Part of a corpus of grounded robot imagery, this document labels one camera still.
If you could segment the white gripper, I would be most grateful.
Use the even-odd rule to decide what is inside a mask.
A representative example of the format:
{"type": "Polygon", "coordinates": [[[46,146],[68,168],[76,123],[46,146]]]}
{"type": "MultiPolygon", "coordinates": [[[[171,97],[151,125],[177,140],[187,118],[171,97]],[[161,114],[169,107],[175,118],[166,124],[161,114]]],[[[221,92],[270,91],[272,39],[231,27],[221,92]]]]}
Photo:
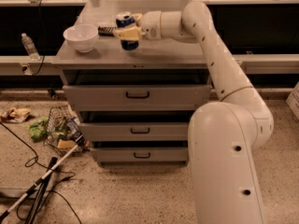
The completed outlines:
{"type": "Polygon", "coordinates": [[[161,32],[161,11],[150,11],[145,14],[136,13],[133,15],[139,27],[117,28],[114,36],[119,40],[138,41],[142,36],[148,40],[158,40],[162,38],[161,32]]]}

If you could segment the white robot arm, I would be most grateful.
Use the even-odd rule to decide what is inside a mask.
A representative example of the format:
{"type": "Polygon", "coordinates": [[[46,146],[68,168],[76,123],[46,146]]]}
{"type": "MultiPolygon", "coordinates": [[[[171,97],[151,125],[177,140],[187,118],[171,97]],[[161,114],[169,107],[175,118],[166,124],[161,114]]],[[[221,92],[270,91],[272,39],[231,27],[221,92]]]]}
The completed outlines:
{"type": "Polygon", "coordinates": [[[198,224],[267,224],[251,151],[265,144],[274,119],[263,98],[218,35],[199,1],[180,12],[119,16],[123,41],[172,38],[199,44],[218,99],[200,106],[188,126],[198,224]]]}

